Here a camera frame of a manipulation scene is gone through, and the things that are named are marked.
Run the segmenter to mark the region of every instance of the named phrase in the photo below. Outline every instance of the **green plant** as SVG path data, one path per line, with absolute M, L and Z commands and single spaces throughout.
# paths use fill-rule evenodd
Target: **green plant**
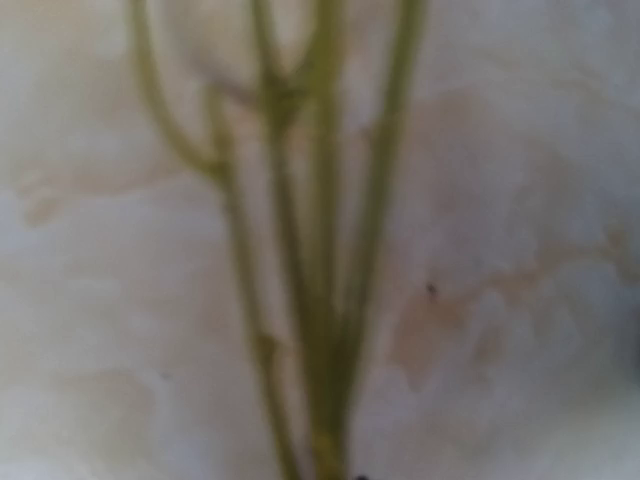
M 362 211 L 353 234 L 344 287 L 337 282 L 337 214 L 341 152 L 338 82 L 344 50 L 345 0 L 315 0 L 315 26 L 307 55 L 291 74 L 281 71 L 266 0 L 245 0 L 259 59 L 259 105 L 267 145 L 279 256 L 306 394 L 316 480 L 349 475 L 349 422 L 360 378 L 363 346 L 370 335 L 368 307 L 379 243 L 403 126 L 403 112 L 427 0 L 396 0 L 398 17 L 390 49 L 388 78 L 371 144 Z M 129 0 L 135 66 L 141 93 L 167 144 L 189 166 L 222 191 L 248 344 L 261 386 L 281 474 L 302 480 L 281 392 L 274 380 L 277 342 L 269 333 L 256 284 L 255 254 L 243 195 L 237 182 L 233 135 L 224 112 L 224 89 L 203 92 L 210 123 L 210 148 L 187 138 L 167 106 L 151 46 L 146 0 Z M 304 237 L 296 221 L 287 163 L 287 133 L 296 113 L 313 112 L 314 231 Z M 307 259 L 303 253 L 310 251 Z

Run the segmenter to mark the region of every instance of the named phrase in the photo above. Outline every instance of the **bundle of stems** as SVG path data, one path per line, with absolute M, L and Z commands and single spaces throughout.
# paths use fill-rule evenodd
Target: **bundle of stems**
M 146 0 L 128 1 L 135 68 L 151 117 L 168 146 L 223 195 L 245 331 L 281 475 L 285 480 L 302 480 L 283 393 L 275 381 L 277 342 L 264 318 L 255 250 L 237 180 L 233 133 L 224 111 L 224 100 L 233 99 L 233 91 L 215 81 L 203 88 L 202 104 L 209 121 L 211 145 L 206 149 L 194 145 L 172 115 L 161 87 Z M 369 304 L 376 261 L 428 0 L 394 0 L 395 36 L 344 282 L 338 282 L 336 277 L 342 128 L 339 82 L 347 0 L 314 0 L 314 30 L 309 47 L 300 67 L 291 73 L 283 72 L 280 64 L 268 0 L 244 1 L 251 16 L 259 62 L 260 101 L 256 109 L 264 125 L 284 290 L 300 347 L 299 373 L 312 442 L 313 476 L 316 480 L 346 480 L 354 396 L 361 377 L 363 347 L 371 334 Z M 309 189 L 310 198 L 303 199 L 312 211 L 313 231 L 308 236 L 303 235 L 296 219 L 297 199 L 288 173 L 286 145 L 296 113 L 307 104 L 313 112 L 313 188 Z

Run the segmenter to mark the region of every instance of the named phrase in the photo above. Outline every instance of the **beige marble background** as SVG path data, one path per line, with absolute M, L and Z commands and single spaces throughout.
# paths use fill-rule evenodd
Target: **beige marble background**
M 150 2 L 198 138 L 202 75 L 251 83 L 240 2 Z M 293 3 L 277 16 L 291 63 Z M 0 1 L 0 479 L 276 478 L 219 198 L 138 101 L 124 4 Z M 352 173 L 390 4 L 350 12 Z M 635 0 L 434 0 L 358 472 L 640 478 L 639 23 Z M 234 126 L 277 311 L 260 137 L 247 112 Z

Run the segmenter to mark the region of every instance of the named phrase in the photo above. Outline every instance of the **marble surface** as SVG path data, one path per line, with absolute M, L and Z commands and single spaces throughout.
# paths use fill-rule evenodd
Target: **marble surface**
M 220 199 L 140 105 L 125 1 L 0 2 L 0 479 L 275 479 Z M 251 84 L 240 2 L 150 3 L 197 141 L 202 76 Z M 293 64 L 307 4 L 276 3 Z M 350 10 L 353 185 L 390 3 Z M 358 473 L 639 478 L 638 23 L 636 0 L 434 0 Z M 278 312 L 256 119 L 234 112 L 234 128 Z

